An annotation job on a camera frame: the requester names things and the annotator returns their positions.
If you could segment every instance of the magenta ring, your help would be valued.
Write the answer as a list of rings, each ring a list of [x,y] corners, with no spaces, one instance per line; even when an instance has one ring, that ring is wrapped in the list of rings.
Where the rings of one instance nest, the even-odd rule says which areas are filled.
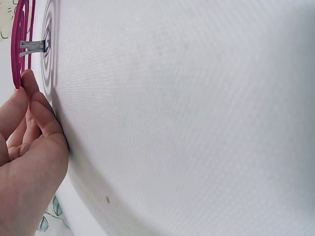
[[[11,37],[11,68],[13,83],[16,89],[22,85],[21,74],[25,70],[25,57],[20,57],[20,53],[25,49],[20,48],[20,41],[26,41],[29,21],[30,0],[19,0],[15,10]],[[33,25],[35,14],[35,0],[32,0],[31,25],[29,41],[33,38]],[[31,54],[28,57],[28,69],[31,68]]]

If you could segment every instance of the wall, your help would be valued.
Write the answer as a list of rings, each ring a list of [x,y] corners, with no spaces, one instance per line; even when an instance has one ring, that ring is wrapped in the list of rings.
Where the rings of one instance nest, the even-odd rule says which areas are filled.
[[[0,42],[0,105],[13,93],[14,85],[11,72],[10,39]]]

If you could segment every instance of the white surface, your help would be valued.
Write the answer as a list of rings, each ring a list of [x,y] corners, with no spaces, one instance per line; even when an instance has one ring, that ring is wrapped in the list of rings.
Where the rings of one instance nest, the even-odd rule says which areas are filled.
[[[314,9],[61,1],[46,91],[109,235],[315,234]]]
[[[6,39],[0,42],[0,106],[13,94],[14,85],[11,71],[11,40]]]

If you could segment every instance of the hand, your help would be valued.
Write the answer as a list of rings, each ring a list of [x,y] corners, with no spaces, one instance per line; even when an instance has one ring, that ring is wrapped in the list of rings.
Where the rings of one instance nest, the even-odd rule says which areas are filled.
[[[34,235],[68,168],[63,130],[32,71],[22,86],[0,108],[1,236]]]

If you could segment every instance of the finger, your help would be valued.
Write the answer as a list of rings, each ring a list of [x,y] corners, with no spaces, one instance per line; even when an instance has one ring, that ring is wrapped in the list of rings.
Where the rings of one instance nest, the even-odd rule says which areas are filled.
[[[9,148],[9,161],[13,161],[21,156],[23,156],[25,153],[27,153],[30,149],[31,143],[22,144],[18,147],[11,147]]]
[[[26,70],[22,74],[22,86],[26,91],[26,94],[31,102],[33,95],[36,92],[39,92],[39,88],[35,79],[35,76],[31,70]],[[27,128],[25,131],[25,135],[23,138],[23,143],[30,143],[37,139],[41,135],[40,128],[36,124],[35,120],[33,119],[29,109],[26,113],[26,124]]]
[[[17,89],[0,108],[0,133],[7,141],[22,122],[28,109],[28,98],[23,88]]]
[[[31,143],[35,139],[38,139],[38,137],[41,135],[41,130],[38,127],[35,119],[33,118],[29,108],[28,111],[26,112],[26,125],[27,128],[23,138],[23,144]]]
[[[41,105],[43,105],[45,108],[47,108],[53,115],[55,114],[53,108],[50,106],[49,102],[47,101],[47,99],[43,93],[36,92],[33,95],[33,97],[31,98],[31,100],[32,100],[32,102],[33,101],[39,102]]]
[[[55,142],[62,143],[64,145],[65,138],[63,135],[63,129],[59,125],[55,116],[37,101],[31,103],[30,111],[40,127],[44,138],[52,139]]]
[[[17,147],[17,146],[21,145],[25,131],[26,131],[26,119],[24,117],[22,122],[20,123],[20,125],[16,128],[16,130],[10,136],[10,138],[7,142],[8,148]]]
[[[26,70],[22,74],[22,86],[25,89],[29,100],[31,101],[32,96],[39,91],[38,84],[36,82],[35,76],[31,70]]]

